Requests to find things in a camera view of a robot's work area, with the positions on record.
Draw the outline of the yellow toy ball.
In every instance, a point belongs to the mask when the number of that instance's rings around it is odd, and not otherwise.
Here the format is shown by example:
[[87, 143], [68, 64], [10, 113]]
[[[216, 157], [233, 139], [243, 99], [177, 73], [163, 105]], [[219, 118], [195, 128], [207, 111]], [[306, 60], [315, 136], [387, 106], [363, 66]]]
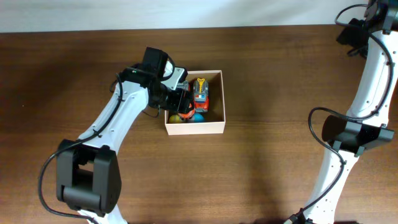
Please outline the yellow toy ball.
[[174, 114], [174, 115], [170, 116], [170, 118], [169, 118], [169, 123], [170, 124], [179, 124], [179, 123], [184, 123], [184, 122], [185, 122], [184, 119], [181, 118], [177, 114]]

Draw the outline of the red toy ball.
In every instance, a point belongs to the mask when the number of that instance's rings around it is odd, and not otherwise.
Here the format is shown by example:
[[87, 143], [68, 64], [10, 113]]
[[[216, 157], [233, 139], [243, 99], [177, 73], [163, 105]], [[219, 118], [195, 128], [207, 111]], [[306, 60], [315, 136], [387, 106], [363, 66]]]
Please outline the red toy ball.
[[185, 114], [179, 113], [178, 115], [180, 116], [181, 119], [191, 119], [194, 114], [195, 114], [195, 109], [193, 109]]

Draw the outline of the fire truck with yellow ladder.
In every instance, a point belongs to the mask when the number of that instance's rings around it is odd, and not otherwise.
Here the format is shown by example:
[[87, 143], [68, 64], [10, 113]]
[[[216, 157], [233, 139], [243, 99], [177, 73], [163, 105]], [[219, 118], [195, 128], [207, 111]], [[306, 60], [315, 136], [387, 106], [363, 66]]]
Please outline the fire truck with yellow ladder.
[[197, 78], [193, 83], [193, 99], [198, 113], [206, 113], [209, 108], [209, 84], [204, 78]]

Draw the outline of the blue toy ball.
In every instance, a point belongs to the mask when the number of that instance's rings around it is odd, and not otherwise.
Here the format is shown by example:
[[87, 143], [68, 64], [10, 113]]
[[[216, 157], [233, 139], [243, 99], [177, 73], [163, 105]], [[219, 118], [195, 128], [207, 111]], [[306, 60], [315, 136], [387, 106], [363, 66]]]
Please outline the blue toy ball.
[[200, 113], [194, 113], [192, 117], [187, 118], [188, 123], [204, 123], [205, 119]]

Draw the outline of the red fire truck grey top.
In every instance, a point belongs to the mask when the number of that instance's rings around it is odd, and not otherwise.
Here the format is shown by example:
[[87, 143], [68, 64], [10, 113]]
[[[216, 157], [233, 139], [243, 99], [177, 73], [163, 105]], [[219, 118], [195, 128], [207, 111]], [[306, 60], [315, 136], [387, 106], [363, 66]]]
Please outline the red fire truck grey top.
[[181, 83], [178, 83], [177, 88], [183, 89], [185, 91], [190, 91], [190, 83], [187, 80], [185, 80]]

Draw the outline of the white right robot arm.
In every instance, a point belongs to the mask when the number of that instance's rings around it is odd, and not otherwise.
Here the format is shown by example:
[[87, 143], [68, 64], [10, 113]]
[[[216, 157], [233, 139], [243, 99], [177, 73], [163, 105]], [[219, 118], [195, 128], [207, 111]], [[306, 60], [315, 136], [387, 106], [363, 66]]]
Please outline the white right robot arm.
[[335, 21], [343, 27], [337, 42], [351, 46], [348, 55], [360, 55], [366, 64], [346, 114], [322, 108], [329, 116], [315, 138], [325, 148], [318, 180], [308, 202], [287, 223], [334, 223], [338, 200], [359, 157], [394, 137], [387, 125], [397, 83], [397, 1], [373, 0], [364, 7], [361, 20]]

